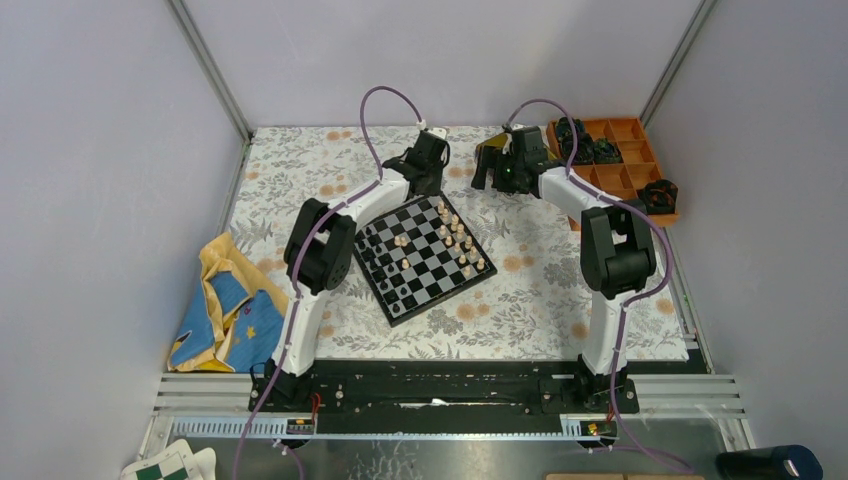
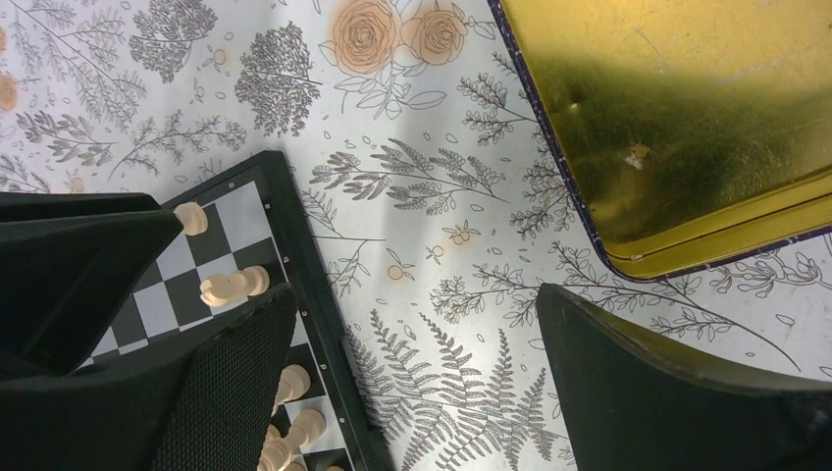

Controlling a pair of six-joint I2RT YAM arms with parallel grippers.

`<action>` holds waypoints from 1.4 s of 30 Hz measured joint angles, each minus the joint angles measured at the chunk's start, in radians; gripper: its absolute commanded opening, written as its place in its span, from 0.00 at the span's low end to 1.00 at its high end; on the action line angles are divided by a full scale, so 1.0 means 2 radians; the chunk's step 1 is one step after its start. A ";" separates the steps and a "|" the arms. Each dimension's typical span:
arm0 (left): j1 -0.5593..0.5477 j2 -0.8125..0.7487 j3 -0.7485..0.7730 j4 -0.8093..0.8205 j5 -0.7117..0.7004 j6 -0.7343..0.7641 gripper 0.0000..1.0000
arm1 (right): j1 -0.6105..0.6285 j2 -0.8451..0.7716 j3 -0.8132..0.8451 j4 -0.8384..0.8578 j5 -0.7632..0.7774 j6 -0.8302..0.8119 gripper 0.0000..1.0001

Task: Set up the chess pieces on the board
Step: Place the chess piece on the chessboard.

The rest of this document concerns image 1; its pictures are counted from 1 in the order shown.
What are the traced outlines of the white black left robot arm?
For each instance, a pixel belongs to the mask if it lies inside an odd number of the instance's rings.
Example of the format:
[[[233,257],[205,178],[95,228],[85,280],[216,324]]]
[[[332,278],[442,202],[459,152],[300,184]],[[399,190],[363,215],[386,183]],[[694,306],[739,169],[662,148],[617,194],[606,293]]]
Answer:
[[[275,380],[271,395],[285,410],[299,410],[309,401],[311,387],[300,376],[315,360],[321,314],[330,292],[348,275],[356,234],[413,198],[440,194],[449,156],[447,130],[425,128],[413,146],[379,165],[378,179],[334,204],[310,198],[302,205],[284,251],[289,306],[271,355],[285,373]]]

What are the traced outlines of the black grey chess board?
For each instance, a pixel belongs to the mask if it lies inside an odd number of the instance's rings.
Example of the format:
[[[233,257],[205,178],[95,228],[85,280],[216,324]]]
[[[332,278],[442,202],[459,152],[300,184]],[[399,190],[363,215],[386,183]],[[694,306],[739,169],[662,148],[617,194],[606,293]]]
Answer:
[[[446,225],[437,212],[452,214]],[[394,239],[409,239],[402,270]],[[390,326],[398,326],[498,273],[495,263],[445,195],[420,197],[376,217],[355,235],[354,258]],[[462,269],[471,267],[465,277]],[[392,313],[399,304],[401,312]]]

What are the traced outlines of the gold tin box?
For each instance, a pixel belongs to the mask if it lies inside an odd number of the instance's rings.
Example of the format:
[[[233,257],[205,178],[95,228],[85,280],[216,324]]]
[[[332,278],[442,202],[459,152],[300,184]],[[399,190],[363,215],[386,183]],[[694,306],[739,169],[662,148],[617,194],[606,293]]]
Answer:
[[[475,146],[475,157],[481,158],[484,156],[485,149],[493,149],[496,153],[509,152],[511,143],[511,133],[507,131],[499,132],[498,134],[483,140]]]

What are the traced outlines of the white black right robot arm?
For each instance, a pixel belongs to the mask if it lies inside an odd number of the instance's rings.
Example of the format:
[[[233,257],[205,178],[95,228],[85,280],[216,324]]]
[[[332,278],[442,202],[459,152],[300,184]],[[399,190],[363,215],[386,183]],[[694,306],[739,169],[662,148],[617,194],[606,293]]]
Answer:
[[[538,127],[507,130],[475,148],[471,185],[507,194],[528,194],[580,224],[580,268],[592,290],[590,336],[581,353],[591,374],[573,386],[575,402],[597,412],[613,398],[603,375],[624,368],[624,304],[642,291],[657,267],[645,204],[604,192],[553,157]]]

